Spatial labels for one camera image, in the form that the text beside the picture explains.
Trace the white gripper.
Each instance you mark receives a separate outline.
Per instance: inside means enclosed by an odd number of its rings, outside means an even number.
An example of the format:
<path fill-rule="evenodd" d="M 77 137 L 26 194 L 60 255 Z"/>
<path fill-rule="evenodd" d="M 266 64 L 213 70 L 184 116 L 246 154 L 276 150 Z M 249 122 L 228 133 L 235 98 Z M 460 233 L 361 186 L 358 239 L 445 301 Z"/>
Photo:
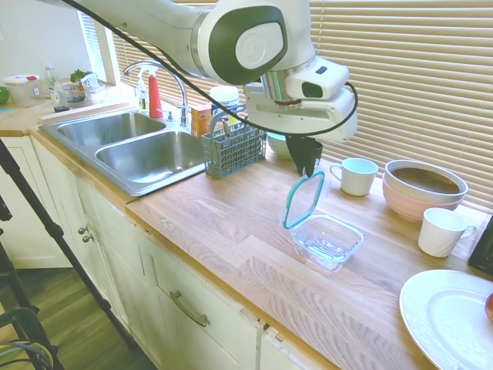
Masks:
<path fill-rule="evenodd" d="M 347 89 L 329 100 L 303 99 L 291 107 L 276 104 L 262 89 L 247 89 L 245 93 L 250 122 L 272 133 L 303 135 L 286 136 L 288 150 L 301 176 L 311 177 L 319 167 L 323 144 L 313 138 L 343 142 L 357 131 L 355 99 Z"/>

